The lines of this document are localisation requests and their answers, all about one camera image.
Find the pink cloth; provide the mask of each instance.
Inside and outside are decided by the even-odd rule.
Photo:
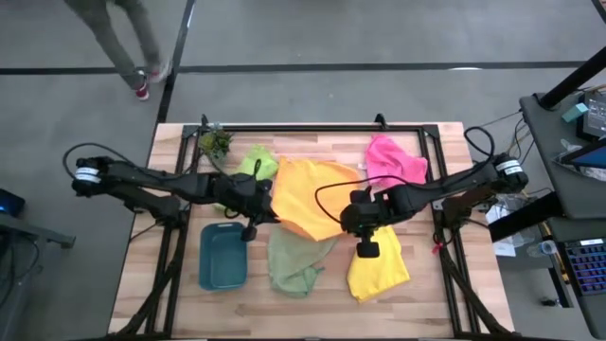
[[[391,138],[385,135],[374,135],[366,149],[366,172],[368,177],[377,175],[394,175],[416,184],[425,183],[427,160],[406,154]],[[401,184],[397,179],[376,179],[370,184],[386,188]]]

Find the yellow towel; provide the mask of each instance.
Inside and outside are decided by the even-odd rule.
[[[371,240],[379,243],[380,256],[363,259],[356,254],[349,266],[349,290],[360,303],[410,279],[393,227],[379,227]]]
[[[358,171],[330,161],[280,158],[274,182],[272,209],[283,227],[312,241],[343,233],[315,202],[315,190],[325,185],[360,180]],[[322,206],[339,219],[357,185],[326,188],[318,193]]]

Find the teal bin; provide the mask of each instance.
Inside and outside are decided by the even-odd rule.
[[[244,225],[210,224],[200,235],[200,274],[198,282],[205,290],[231,290],[246,282],[248,252],[241,241]]]

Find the cable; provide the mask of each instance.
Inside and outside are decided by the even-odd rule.
[[[522,128],[520,128],[520,129],[518,129],[518,127],[520,126],[520,123],[522,123],[523,121],[524,121],[524,119],[520,118],[518,123],[515,124],[515,128],[513,128],[513,137],[511,138],[511,143],[509,144],[509,148],[508,148],[508,155],[511,157],[513,157],[511,155],[511,149],[513,148],[514,143],[515,143],[515,145],[518,146],[518,154],[520,155],[517,158],[520,158],[522,156],[522,148],[520,147],[520,140],[518,139],[518,133],[520,133],[520,131],[522,131],[522,129],[524,129],[524,126],[522,126]]]
[[[522,113],[522,109],[518,110],[517,112],[515,112],[515,113],[513,113],[513,114],[505,115],[505,116],[503,116],[503,117],[500,117],[500,118],[494,119],[494,120],[492,120],[492,121],[490,121],[490,122],[488,122],[488,123],[484,123],[484,124],[480,125],[479,127],[480,127],[480,128],[484,128],[484,127],[486,127],[486,126],[490,126],[491,124],[494,124],[494,123],[496,123],[496,122],[500,122],[500,121],[502,121],[502,120],[504,120],[504,119],[510,118],[510,117],[512,117],[512,116],[514,116],[514,115],[518,115],[518,114],[520,114],[520,113]]]
[[[10,293],[12,292],[12,288],[15,285],[15,249],[14,249],[14,242],[10,243],[10,265],[9,265],[9,275],[8,275],[8,279],[7,280],[9,281],[9,287],[7,288],[7,291],[5,292],[4,296],[0,300],[0,310],[4,307],[4,305],[9,300]]]
[[[532,194],[540,193],[540,192],[542,192],[544,190],[549,190],[549,192],[553,191],[553,189],[551,189],[551,188],[541,188],[541,189],[538,189],[538,190],[533,190],[531,192],[527,192],[526,195],[529,196],[529,195],[532,195]]]
[[[489,139],[489,142],[490,142],[490,151],[488,153],[484,152],[483,150],[480,150],[477,147],[477,145],[475,145],[475,143],[473,143],[469,139],[468,133],[470,131],[474,131],[474,130],[477,130],[477,131],[480,131],[480,132],[484,133],[484,135],[486,135],[486,137]],[[487,157],[486,157],[486,159],[484,161],[480,161],[476,165],[474,165],[473,168],[472,168],[472,171],[470,171],[467,175],[461,176],[460,178],[458,178],[456,180],[453,180],[453,182],[451,182],[449,184],[440,183],[441,187],[448,188],[448,187],[450,187],[450,186],[452,186],[454,184],[458,184],[461,181],[463,181],[463,180],[471,177],[472,175],[476,174],[477,172],[481,171],[484,167],[486,167],[489,164],[489,162],[492,160],[492,157],[494,156],[494,150],[495,150],[495,147],[496,147],[496,145],[494,144],[494,138],[492,137],[492,134],[489,133],[486,129],[484,129],[482,127],[470,127],[470,128],[468,128],[465,131],[465,133],[463,133],[463,135],[465,136],[465,139],[467,140],[467,142],[469,142],[472,145],[472,147],[476,148],[479,152],[481,151]]]
[[[490,155],[489,153],[485,152],[483,149],[481,149],[480,147],[478,147],[478,146],[477,146],[477,145],[476,145],[476,144],[475,144],[475,143],[474,143],[474,142],[473,142],[473,141],[470,139],[470,137],[468,136],[468,133],[469,133],[469,132],[471,132],[471,131],[473,131],[473,130],[483,130],[483,128],[481,128],[481,127],[471,127],[470,129],[466,130],[466,131],[463,133],[463,136],[465,136],[465,139],[467,140],[467,142],[468,142],[470,145],[472,145],[472,147],[473,147],[474,149],[476,149],[477,151],[481,152],[482,154],[484,154],[484,155],[486,155],[486,156],[489,156],[489,155]]]
[[[530,146],[528,146],[528,149],[526,150],[526,154],[524,154],[524,158],[522,158],[522,162],[520,162],[521,165],[524,165],[524,161],[526,161],[526,158],[528,157],[528,154],[530,153],[532,146],[534,146],[534,139],[532,140],[532,143],[530,143]]]
[[[74,150],[81,148],[81,147],[86,147],[86,146],[93,146],[93,147],[98,147],[101,148],[107,152],[110,152],[112,154],[114,154],[115,156],[121,158],[122,160],[124,160],[129,166],[133,167],[135,170],[143,173],[144,175],[147,175],[151,178],[154,178],[158,181],[166,181],[166,180],[174,180],[174,179],[178,179],[180,177],[183,176],[183,174],[180,175],[176,175],[174,177],[160,177],[154,174],[150,174],[147,172],[147,169],[137,166],[131,159],[129,159],[128,157],[122,155],[121,153],[118,153],[117,151],[113,150],[110,147],[107,147],[105,145],[102,145],[100,143],[96,143],[96,142],[83,142],[83,143],[79,143],[75,146],[73,146],[72,148],[68,149],[64,154],[63,154],[63,158],[62,158],[62,163],[63,163],[63,168],[65,169],[65,172],[72,178],[72,179],[76,179],[76,176],[74,175],[73,172],[71,172],[71,170],[69,170],[69,167],[67,166],[67,157],[69,156],[69,154],[71,152],[73,152]]]
[[[332,214],[330,214],[320,203],[320,199],[318,198],[318,193],[321,190],[324,189],[328,189],[328,188],[334,188],[334,187],[339,187],[339,186],[345,186],[345,185],[358,185],[358,184],[362,184],[371,180],[376,180],[376,179],[396,179],[396,180],[400,180],[402,181],[403,184],[405,185],[411,185],[411,183],[407,182],[406,180],[395,176],[395,175],[377,175],[377,176],[373,176],[373,177],[369,177],[366,179],[362,179],[362,180],[356,180],[356,181],[347,181],[347,182],[342,182],[342,183],[336,183],[336,184],[330,184],[330,185],[325,185],[322,186],[318,189],[315,190],[315,193],[313,194],[313,197],[315,198],[315,203],[320,207],[320,209],[322,209],[322,211],[324,212],[324,214],[326,214],[327,216],[329,216],[329,218],[331,218],[334,222],[340,224],[341,221],[334,218],[334,216]]]
[[[23,272],[23,274],[21,275],[17,275],[15,276],[16,279],[21,279],[24,278],[27,274],[29,274],[34,267],[36,266],[36,263],[38,263],[38,259],[40,258],[40,247],[38,246],[38,244],[31,240],[30,238],[21,236],[25,241],[29,242],[31,244],[31,246],[34,247],[34,250],[36,251],[36,255],[34,256],[34,260],[31,262],[31,264],[27,267],[26,271]]]
[[[137,232],[134,236],[132,236],[129,239],[129,243],[131,243],[135,238],[139,237],[140,235],[144,234],[145,232],[151,230],[152,228],[158,226],[160,224],[160,222],[155,222],[153,225],[151,225],[150,227],[146,227],[144,230]]]
[[[75,179],[76,176],[74,176],[74,173],[71,172],[71,170],[69,170],[69,167],[67,167],[67,157],[69,156],[69,154],[71,152],[73,152],[74,150],[78,149],[78,148],[82,148],[82,147],[86,147],[86,146],[93,146],[93,147],[98,147],[101,148],[107,152],[110,152],[112,154],[114,154],[115,156],[118,156],[119,158],[121,158],[122,160],[126,161],[129,165],[139,168],[133,161],[131,161],[129,158],[127,158],[126,156],[122,155],[121,153],[116,152],[115,150],[104,146],[100,143],[96,143],[96,142],[83,142],[83,143],[79,143],[75,146],[73,146],[72,148],[68,149],[64,154],[63,154],[63,168],[65,169],[65,172],[72,178]]]
[[[482,222],[478,222],[478,221],[476,221],[474,219],[471,219],[471,218],[465,218],[465,221],[469,222],[469,223],[473,223],[473,224],[477,224],[477,225],[483,226],[485,228],[489,228],[489,226],[487,224],[484,224]]]

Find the green cloth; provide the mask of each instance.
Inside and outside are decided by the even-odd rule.
[[[255,164],[257,160],[261,160],[261,167],[257,171],[255,176],[257,180],[265,180],[273,177],[277,173],[278,164],[275,161],[272,154],[260,145],[254,145],[251,147],[248,154],[244,156],[240,165],[236,168],[236,173],[243,173],[252,175],[255,172]],[[224,211],[225,206],[221,204],[214,204],[215,208]]]
[[[313,265],[325,258],[336,242],[336,238],[314,242],[286,228],[272,226],[267,246],[272,288],[296,298],[309,295],[324,270]]]

